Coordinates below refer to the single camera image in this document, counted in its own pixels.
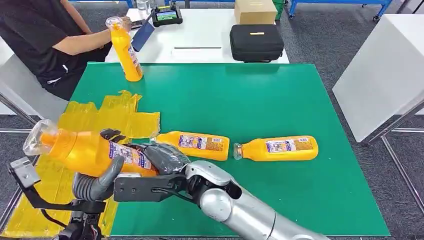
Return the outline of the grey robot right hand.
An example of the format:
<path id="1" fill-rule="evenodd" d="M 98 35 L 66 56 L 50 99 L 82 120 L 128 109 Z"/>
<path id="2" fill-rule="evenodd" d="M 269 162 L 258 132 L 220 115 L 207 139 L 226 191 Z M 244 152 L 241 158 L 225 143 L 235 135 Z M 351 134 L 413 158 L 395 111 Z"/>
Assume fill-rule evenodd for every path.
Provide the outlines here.
<path id="1" fill-rule="evenodd" d="M 121 132 L 116 129 L 103 129 L 99 135 L 105 140 L 118 143 L 120 140 L 125 138 L 121 135 Z M 158 170 L 159 175 L 170 175 L 181 173 L 189 163 L 190 159 L 178 150 L 175 146 L 166 143 L 126 143 L 126 147 L 135 149 L 141 154 L 144 154 L 146 158 L 152 163 L 152 165 Z M 113 157 L 112 163 L 107 170 L 102 174 L 102 177 L 117 177 L 118 174 L 123 170 L 124 158 Z"/>

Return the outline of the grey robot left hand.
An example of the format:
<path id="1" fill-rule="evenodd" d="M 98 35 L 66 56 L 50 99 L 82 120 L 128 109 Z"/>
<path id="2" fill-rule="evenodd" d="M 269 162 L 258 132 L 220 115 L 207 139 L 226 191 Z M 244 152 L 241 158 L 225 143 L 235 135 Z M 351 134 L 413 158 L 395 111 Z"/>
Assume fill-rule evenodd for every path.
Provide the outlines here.
<path id="1" fill-rule="evenodd" d="M 123 156 L 115 156 L 99 177 L 76 172 L 71 187 L 73 195 L 77 199 L 90 202 L 109 199 L 114 193 L 114 182 L 121 172 L 124 162 Z"/>

